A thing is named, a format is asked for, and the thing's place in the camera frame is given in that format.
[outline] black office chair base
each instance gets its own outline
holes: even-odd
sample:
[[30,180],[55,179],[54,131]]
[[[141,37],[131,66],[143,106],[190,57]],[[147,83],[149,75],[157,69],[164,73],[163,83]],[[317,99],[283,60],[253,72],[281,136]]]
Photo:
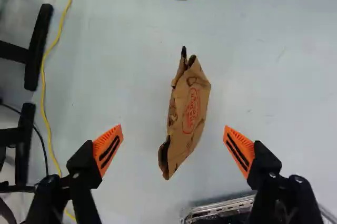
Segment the black office chair base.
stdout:
[[49,23],[53,15],[53,6],[43,4],[37,16],[29,48],[23,48],[8,42],[0,41],[0,57],[20,62],[25,67],[25,89],[36,91],[41,70],[41,61],[45,50]]
[[24,103],[16,128],[0,129],[0,170],[4,164],[6,147],[15,147],[15,185],[25,186],[31,151],[35,104]]

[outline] white floor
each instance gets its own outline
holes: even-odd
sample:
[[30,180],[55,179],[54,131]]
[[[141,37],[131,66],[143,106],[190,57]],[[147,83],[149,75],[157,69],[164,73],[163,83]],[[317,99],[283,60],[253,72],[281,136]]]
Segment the white floor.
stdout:
[[[67,0],[54,2],[49,43]],[[86,140],[121,123],[124,142],[93,191],[104,223],[177,223],[190,203],[249,189],[223,145],[227,124],[265,143],[282,160],[282,175],[306,177],[337,214],[336,37],[335,0],[73,0],[46,62],[46,110],[62,170]],[[200,144],[165,181],[157,150],[182,45],[199,57],[212,90]],[[10,65],[0,61],[1,77]],[[9,80],[22,84],[16,76],[0,86]],[[7,102],[22,101],[3,88]],[[39,112],[35,119],[46,138]],[[44,174],[34,144],[31,182]]]

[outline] yellow cable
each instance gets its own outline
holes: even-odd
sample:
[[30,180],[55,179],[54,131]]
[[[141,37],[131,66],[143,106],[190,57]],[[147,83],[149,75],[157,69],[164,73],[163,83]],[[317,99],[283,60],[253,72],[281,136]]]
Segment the yellow cable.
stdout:
[[[47,132],[48,132],[48,150],[49,150],[49,154],[50,154],[50,156],[53,159],[53,163],[55,164],[55,167],[57,169],[57,173],[58,173],[58,175],[60,177],[62,176],[62,172],[61,172],[61,169],[60,169],[60,165],[58,164],[58,162],[56,160],[56,157],[54,155],[54,152],[53,152],[51,126],[49,125],[49,122],[48,122],[48,119],[47,119],[47,116],[46,116],[46,113],[45,113],[45,107],[44,107],[45,92],[46,92],[46,79],[45,79],[45,75],[44,75],[44,62],[45,62],[47,56],[49,55],[49,53],[51,52],[51,50],[54,48],[54,46],[60,40],[64,18],[66,16],[67,11],[68,11],[68,9],[69,9],[69,7],[70,7],[71,4],[72,4],[72,0],[68,0],[68,4],[67,4],[67,6],[65,7],[65,9],[62,12],[60,23],[58,24],[57,36],[56,36],[55,40],[52,42],[51,46],[44,53],[44,55],[42,57],[42,61],[41,61],[41,79],[42,79],[42,92],[41,92],[41,103],[40,103],[40,105],[41,105],[41,115],[42,115],[43,121],[44,121],[44,123],[46,125]],[[73,219],[73,220],[76,221],[75,217],[72,216],[66,209],[64,210],[64,212],[71,219]]]
[[[45,74],[44,74],[44,63],[45,60],[47,58],[47,56],[49,55],[49,53],[51,52],[51,50],[54,48],[54,46],[57,44],[57,42],[60,40],[60,36],[61,36],[61,32],[62,32],[62,27],[63,27],[63,23],[64,23],[64,18],[67,14],[67,11],[69,9],[69,7],[72,4],[72,0],[68,0],[68,4],[66,5],[65,9],[62,12],[62,16],[60,19],[60,22],[58,24],[58,32],[57,32],[57,36],[55,38],[55,40],[52,42],[51,46],[46,50],[46,52],[44,53],[43,57],[42,57],[42,61],[41,61],[41,79],[42,79],[42,92],[41,92],[41,115],[43,118],[43,121],[46,125],[47,128],[47,132],[48,132],[48,150],[49,150],[49,154],[53,159],[53,163],[57,169],[57,173],[58,175],[61,177],[62,176],[62,172],[60,169],[60,165],[57,162],[57,159],[55,157],[54,151],[53,151],[53,147],[52,147],[52,132],[51,132],[51,126],[48,122],[47,116],[46,116],[46,112],[45,112],[45,107],[44,107],[44,101],[45,101],[45,92],[46,92],[46,79],[45,79]],[[66,215],[68,215],[71,219],[73,219],[74,221],[76,221],[75,217],[72,216],[66,209],[64,210],[64,212],[66,213]]]

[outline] paper bag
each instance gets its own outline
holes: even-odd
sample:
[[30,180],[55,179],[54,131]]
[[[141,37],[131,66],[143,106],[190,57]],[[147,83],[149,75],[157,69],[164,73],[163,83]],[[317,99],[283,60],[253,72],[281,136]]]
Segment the paper bag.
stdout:
[[187,60],[181,52],[177,74],[172,80],[166,141],[158,151],[159,167],[168,180],[193,152],[204,129],[211,84],[195,55]]

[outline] orange gripper pad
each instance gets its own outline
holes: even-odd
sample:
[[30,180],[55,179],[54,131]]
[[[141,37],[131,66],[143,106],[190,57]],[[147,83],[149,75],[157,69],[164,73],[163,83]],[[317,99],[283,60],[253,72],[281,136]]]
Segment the orange gripper pad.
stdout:
[[229,126],[225,126],[223,142],[247,179],[255,158],[254,142]]
[[101,177],[104,176],[112,159],[123,141],[121,125],[117,125],[93,141],[94,159]]

